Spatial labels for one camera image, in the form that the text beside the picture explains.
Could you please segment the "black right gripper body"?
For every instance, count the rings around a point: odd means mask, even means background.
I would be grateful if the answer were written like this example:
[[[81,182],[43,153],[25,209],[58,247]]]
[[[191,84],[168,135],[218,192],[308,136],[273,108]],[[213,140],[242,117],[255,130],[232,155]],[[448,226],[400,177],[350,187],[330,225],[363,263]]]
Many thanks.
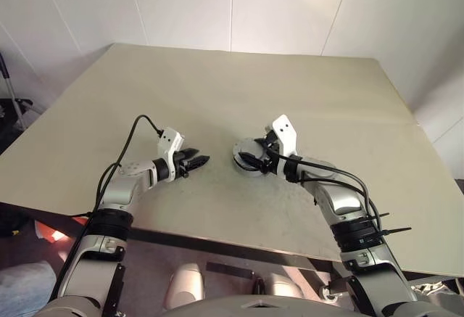
[[[264,157],[261,157],[260,160],[264,162],[265,167],[262,169],[261,172],[263,174],[268,174],[268,173],[276,174],[278,163],[280,160],[279,140],[278,140],[278,137],[275,131],[269,131],[264,137],[266,137],[270,141],[270,146],[262,147]]]

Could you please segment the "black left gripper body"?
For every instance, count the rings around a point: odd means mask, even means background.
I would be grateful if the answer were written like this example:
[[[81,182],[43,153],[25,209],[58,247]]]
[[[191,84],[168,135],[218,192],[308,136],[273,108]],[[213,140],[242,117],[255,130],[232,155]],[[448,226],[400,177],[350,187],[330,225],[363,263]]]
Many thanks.
[[[175,168],[175,179],[188,178],[188,161],[183,158],[182,151],[173,153],[173,164]]]

